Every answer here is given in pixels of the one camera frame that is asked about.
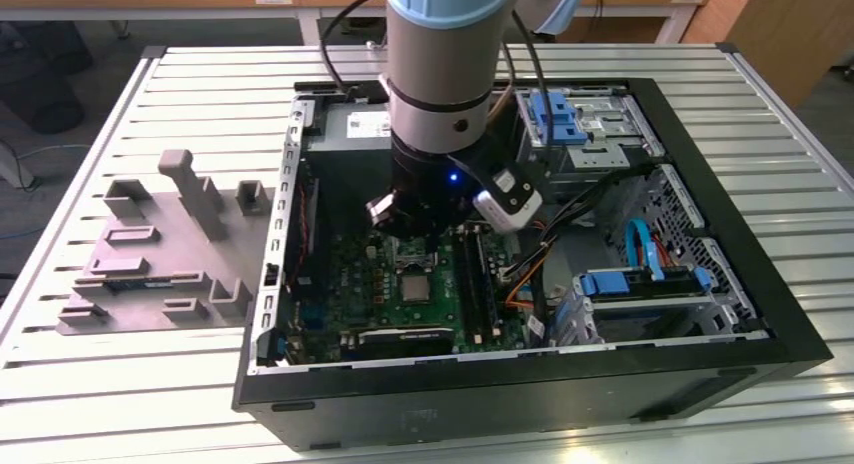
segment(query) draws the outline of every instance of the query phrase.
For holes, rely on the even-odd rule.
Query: motherboard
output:
[[[340,362],[524,347],[523,314],[503,308],[507,238],[485,226],[423,239],[335,235],[324,298],[300,306],[305,361]]]

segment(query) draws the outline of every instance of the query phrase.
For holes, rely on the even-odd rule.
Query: silver cylinder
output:
[[[431,29],[387,7],[391,128],[412,148],[444,154],[473,144],[485,130],[504,25],[513,2],[476,23]],[[443,106],[456,105],[447,112]]]

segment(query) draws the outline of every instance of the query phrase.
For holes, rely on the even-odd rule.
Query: white cable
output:
[[[36,149],[34,151],[25,152],[24,154],[17,156],[17,158],[18,159],[26,159],[28,157],[34,156],[36,154],[40,154],[44,151],[52,151],[53,149],[72,149],[72,148],[90,149],[92,146],[86,146],[84,144],[65,144],[65,145],[61,145],[61,146],[48,146],[48,147],[42,147],[40,149]]]

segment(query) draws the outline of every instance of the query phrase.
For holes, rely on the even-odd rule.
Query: metal workbench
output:
[[[532,77],[523,48],[512,52]],[[345,79],[372,78],[383,67],[380,51],[341,47],[331,54]],[[110,180],[134,178],[148,190],[169,189],[154,172],[158,154],[185,148],[197,174],[209,175],[217,188],[244,179],[273,185],[293,83],[327,78],[312,48],[174,48],[152,56],[130,76],[0,312],[0,462],[301,458],[248,414],[231,411],[241,328],[82,337],[53,331],[108,215],[98,197]],[[540,57],[549,76],[658,80],[835,359],[687,421],[309,456],[365,462],[850,462],[851,179],[738,54],[714,46],[560,45],[543,47]]]

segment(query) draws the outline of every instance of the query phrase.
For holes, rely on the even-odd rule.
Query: white label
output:
[[[347,116],[347,138],[389,137],[388,112],[351,112]]]
[[[516,180],[513,179],[512,174],[509,174],[509,171],[507,169],[504,169],[500,174],[495,176],[495,185],[501,191],[504,191],[504,193],[509,192],[512,186],[516,185]]]
[[[601,129],[601,123],[596,119],[584,119],[581,124],[585,129]]]
[[[271,5],[284,5],[284,6],[289,6],[291,4],[293,4],[292,0],[255,0],[255,4],[271,4]]]
[[[539,337],[543,337],[543,334],[545,333],[545,326],[539,322],[539,319],[533,317],[533,314],[528,317],[528,329],[531,329],[531,332]]]

